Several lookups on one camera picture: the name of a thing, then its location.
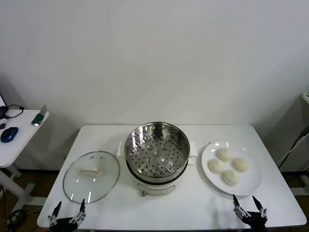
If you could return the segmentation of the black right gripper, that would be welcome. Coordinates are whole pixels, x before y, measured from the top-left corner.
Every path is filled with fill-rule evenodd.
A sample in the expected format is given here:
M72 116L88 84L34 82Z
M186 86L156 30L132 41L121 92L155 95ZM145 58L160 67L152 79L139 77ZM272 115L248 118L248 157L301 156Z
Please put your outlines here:
M267 209L253 196L253 201L259 212L247 212L239 204L233 194L234 212L241 221L250 226L253 232L267 232Z

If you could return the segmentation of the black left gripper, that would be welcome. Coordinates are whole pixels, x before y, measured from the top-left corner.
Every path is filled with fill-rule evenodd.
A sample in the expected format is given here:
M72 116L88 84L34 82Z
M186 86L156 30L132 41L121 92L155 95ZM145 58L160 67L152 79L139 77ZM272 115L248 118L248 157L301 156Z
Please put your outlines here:
M74 217L57 219L61 208L62 201L54 208L52 215L48 216L49 229L51 232L73 232L78 228L86 217L85 199L83 199L79 212Z

